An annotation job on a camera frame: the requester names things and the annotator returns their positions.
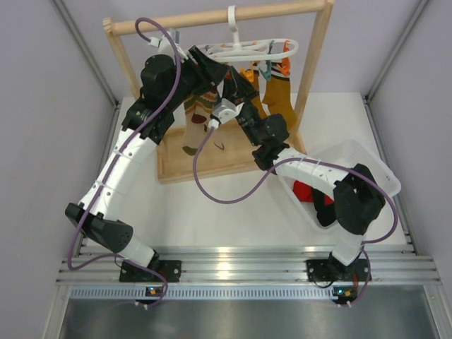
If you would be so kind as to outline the white plastic clip hanger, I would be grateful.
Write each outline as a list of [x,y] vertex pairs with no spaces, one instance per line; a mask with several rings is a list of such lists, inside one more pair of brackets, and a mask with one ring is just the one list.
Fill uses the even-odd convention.
[[293,39],[241,41],[236,13],[236,6],[228,7],[227,23],[232,33],[232,42],[198,45],[198,48],[212,60],[220,63],[278,61],[290,58],[298,52],[299,43]]

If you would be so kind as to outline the black sock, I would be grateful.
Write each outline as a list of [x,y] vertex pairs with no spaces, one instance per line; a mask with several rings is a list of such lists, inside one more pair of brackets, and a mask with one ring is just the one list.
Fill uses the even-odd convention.
[[328,227],[336,221],[334,200],[323,192],[311,190],[316,218],[322,227]]

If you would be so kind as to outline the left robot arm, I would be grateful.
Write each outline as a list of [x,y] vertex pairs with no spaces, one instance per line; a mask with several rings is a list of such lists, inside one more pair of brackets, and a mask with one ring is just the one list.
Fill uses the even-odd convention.
[[158,254],[119,219],[119,212],[141,165],[174,123],[174,111],[192,95],[219,85],[227,72],[226,65],[197,47],[190,48],[185,58],[166,54],[148,58],[141,71],[139,97],[126,113],[107,162],[88,193],[66,207],[66,217],[78,234],[106,248],[109,256],[132,262],[144,280],[159,274]]

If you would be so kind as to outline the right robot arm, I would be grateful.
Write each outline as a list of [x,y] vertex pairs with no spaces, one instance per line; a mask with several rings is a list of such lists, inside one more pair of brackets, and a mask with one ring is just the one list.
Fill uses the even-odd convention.
[[307,184],[316,198],[332,199],[335,220],[341,227],[330,255],[329,270],[338,280],[355,272],[355,261],[362,251],[364,236],[370,224],[385,206],[383,194],[369,168],[356,164],[342,168],[307,157],[286,140],[287,124],[281,114],[260,117],[252,100],[258,95],[245,77],[230,71],[224,79],[222,98],[238,112],[237,123],[250,144],[254,162],[263,170]]

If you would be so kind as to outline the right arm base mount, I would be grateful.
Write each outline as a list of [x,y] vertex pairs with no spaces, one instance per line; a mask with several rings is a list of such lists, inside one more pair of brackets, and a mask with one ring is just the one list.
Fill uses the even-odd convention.
[[306,262],[308,281],[320,286],[332,283],[363,283],[370,272],[366,259],[356,259],[344,266],[334,258],[309,259]]

